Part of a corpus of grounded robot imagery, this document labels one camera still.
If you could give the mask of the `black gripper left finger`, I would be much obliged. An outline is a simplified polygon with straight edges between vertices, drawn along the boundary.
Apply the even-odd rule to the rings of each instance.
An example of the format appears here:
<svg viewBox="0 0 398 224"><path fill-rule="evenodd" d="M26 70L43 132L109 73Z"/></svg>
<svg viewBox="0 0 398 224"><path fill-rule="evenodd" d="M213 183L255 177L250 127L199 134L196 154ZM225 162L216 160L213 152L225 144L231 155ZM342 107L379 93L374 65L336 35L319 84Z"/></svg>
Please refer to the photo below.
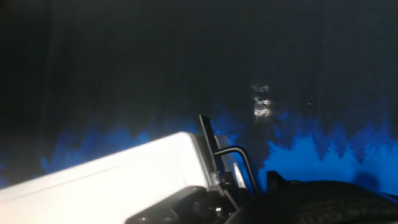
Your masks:
<svg viewBox="0 0 398 224"><path fill-rule="evenodd" d="M186 187L129 217L125 224L224 224L253 199L227 172L216 190Z"/></svg>

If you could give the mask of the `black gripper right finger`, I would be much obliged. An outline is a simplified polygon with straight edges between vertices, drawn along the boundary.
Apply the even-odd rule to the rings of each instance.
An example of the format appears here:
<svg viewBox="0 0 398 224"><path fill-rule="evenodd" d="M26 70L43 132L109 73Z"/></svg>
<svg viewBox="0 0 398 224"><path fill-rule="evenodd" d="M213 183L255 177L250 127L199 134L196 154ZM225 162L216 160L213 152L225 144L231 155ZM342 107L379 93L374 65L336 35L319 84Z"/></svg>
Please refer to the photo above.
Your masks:
<svg viewBox="0 0 398 224"><path fill-rule="evenodd" d="M293 195L303 189L303 182L286 180L277 171L267 172L267 195Z"/></svg>

